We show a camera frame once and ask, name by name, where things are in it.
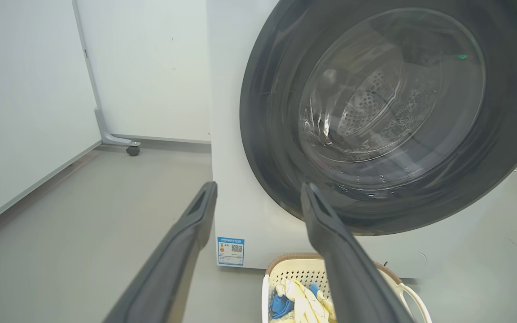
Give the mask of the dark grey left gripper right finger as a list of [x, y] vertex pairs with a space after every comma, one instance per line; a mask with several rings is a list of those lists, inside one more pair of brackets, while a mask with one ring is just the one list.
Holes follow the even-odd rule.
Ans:
[[412, 323], [409, 312], [317, 186], [304, 183], [300, 202], [310, 244], [325, 262], [337, 321]]

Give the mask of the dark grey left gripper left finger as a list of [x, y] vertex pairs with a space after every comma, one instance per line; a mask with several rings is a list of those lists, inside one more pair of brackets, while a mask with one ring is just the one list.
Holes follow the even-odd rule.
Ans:
[[206, 182], [119, 297], [105, 323], [180, 323], [200, 251], [209, 241], [218, 185]]

